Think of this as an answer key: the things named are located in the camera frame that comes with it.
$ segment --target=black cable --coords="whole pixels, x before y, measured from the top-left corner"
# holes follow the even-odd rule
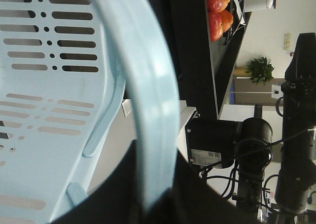
[[[281,100],[282,100],[283,98],[284,98],[284,97],[280,97],[280,98],[277,99],[277,101],[276,101],[276,111],[277,111],[277,114],[279,114],[281,117],[283,117],[283,114],[280,112],[279,105],[280,105]]]
[[[231,173],[229,175],[229,178],[231,178],[231,179],[233,179],[233,173],[235,172],[234,169],[235,168],[232,168]],[[221,194],[222,197],[226,194],[227,190],[229,189],[230,184],[231,184],[231,180],[228,180],[226,188],[225,188],[224,192]]]
[[[313,202],[312,195],[313,195],[314,193],[316,193],[316,191],[311,192],[310,196],[308,197],[308,199],[307,199],[307,203],[308,203],[308,204],[312,204],[312,202]]]
[[[228,200],[232,197],[234,190],[235,190],[235,184],[236,182],[234,181],[236,179],[236,171],[237,171],[237,167],[238,167],[238,161],[235,160],[235,164],[234,164],[234,168],[233,168],[233,176],[232,176],[232,186],[231,186],[231,191],[225,196],[223,197],[225,200]]]
[[[233,179],[231,177],[226,177],[226,176],[209,176],[206,179],[228,179],[229,181],[238,182],[237,179]]]
[[[273,209],[273,208],[270,208],[270,207],[268,206],[268,204],[267,204],[267,199],[266,199],[267,183],[268,183],[269,180],[271,180],[273,177],[278,177],[278,175],[271,175],[271,176],[269,176],[269,177],[266,179],[266,181],[265,181],[265,183],[264,183],[264,185],[263,185],[263,200],[264,200],[264,202],[265,202],[266,208],[267,208],[270,212],[280,214],[279,211],[277,211],[277,210],[275,210],[275,209]]]
[[[238,156],[235,155],[235,156],[233,156],[233,158],[230,159],[230,160],[222,160],[222,161],[218,161],[218,162],[215,162],[215,163],[213,163],[213,164],[210,164],[210,165],[208,165],[208,166],[205,166],[205,167],[203,167],[203,168],[200,169],[200,172],[202,172],[202,171],[204,171],[204,170],[206,170],[206,169],[209,169],[209,168],[211,168],[211,167],[220,165],[220,164],[222,164],[222,163],[224,163],[224,162],[230,162],[230,161],[233,161],[233,160],[235,160],[235,159],[238,159],[238,158],[241,158],[241,157],[250,155],[250,154],[252,154],[252,153],[256,153],[256,152],[258,152],[258,151],[265,150],[265,149],[267,149],[267,148],[269,148],[269,147],[272,147],[272,146],[274,146],[274,145],[277,145],[277,144],[279,144],[279,143],[281,143],[281,142],[288,141],[288,140],[290,140],[290,139],[292,139],[292,138],[294,138],[294,137],[296,137],[296,136],[298,136],[298,135],[300,135],[300,134],[306,132],[306,130],[309,129],[309,128],[310,128],[310,126],[309,126],[308,128],[306,128],[306,129],[301,130],[300,132],[298,132],[298,133],[296,133],[296,134],[294,134],[294,135],[292,135],[292,136],[289,136],[289,137],[286,137],[286,138],[277,140],[277,141],[275,141],[275,142],[272,142],[272,143],[268,144],[268,145],[265,146],[265,147],[261,147],[261,148],[255,149],[255,150],[246,152],[246,153],[241,154],[241,155],[238,155]],[[259,142],[262,142],[262,141],[260,141],[260,140],[258,140],[258,139],[247,139],[247,140],[249,140],[249,141],[259,141]]]
[[[213,169],[213,167],[206,169],[201,175],[202,175],[202,180],[206,182],[207,180],[207,175],[208,173]]]

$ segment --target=white wall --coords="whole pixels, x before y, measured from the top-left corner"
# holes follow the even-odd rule
[[[292,57],[283,50],[285,33],[292,34],[294,50],[299,33],[316,31],[316,0],[276,0],[276,9],[252,12],[237,66],[261,55],[272,60],[273,76],[284,78]]]

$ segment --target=black shelf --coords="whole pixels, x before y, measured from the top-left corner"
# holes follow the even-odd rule
[[[206,0],[149,0],[166,37],[178,77],[180,99],[201,118],[220,116],[245,28],[229,44],[209,39]]]

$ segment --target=chair backrest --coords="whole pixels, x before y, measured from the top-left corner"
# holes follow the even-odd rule
[[[86,197],[124,76],[90,0],[0,0],[0,223]]]
[[[119,52],[137,131],[138,199],[147,213],[173,185],[179,97],[172,60],[146,0],[93,0]]]
[[[0,223],[47,223],[86,197],[127,79],[144,212],[172,186],[179,103],[146,0],[0,0]]]

